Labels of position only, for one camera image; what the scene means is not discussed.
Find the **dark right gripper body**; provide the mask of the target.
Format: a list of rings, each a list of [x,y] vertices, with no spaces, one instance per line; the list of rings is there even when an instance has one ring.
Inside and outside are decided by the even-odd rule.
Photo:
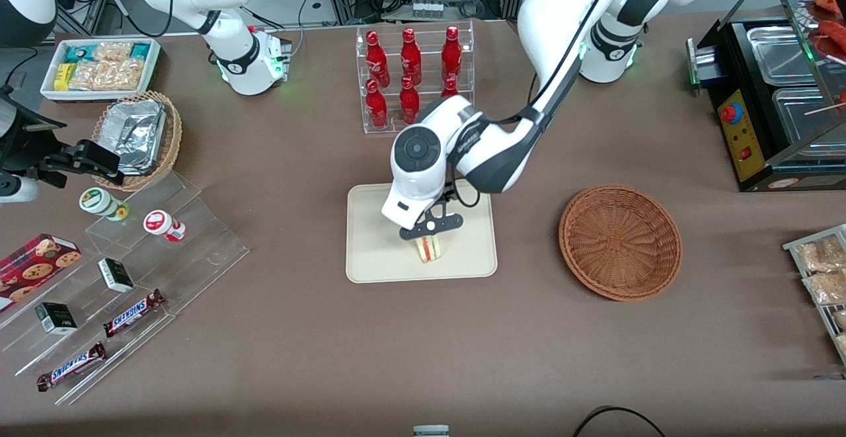
[[[66,123],[51,120],[12,99],[12,87],[1,88],[1,163],[4,174],[18,176],[62,176],[42,165],[46,157],[60,154],[65,145],[54,130]]]

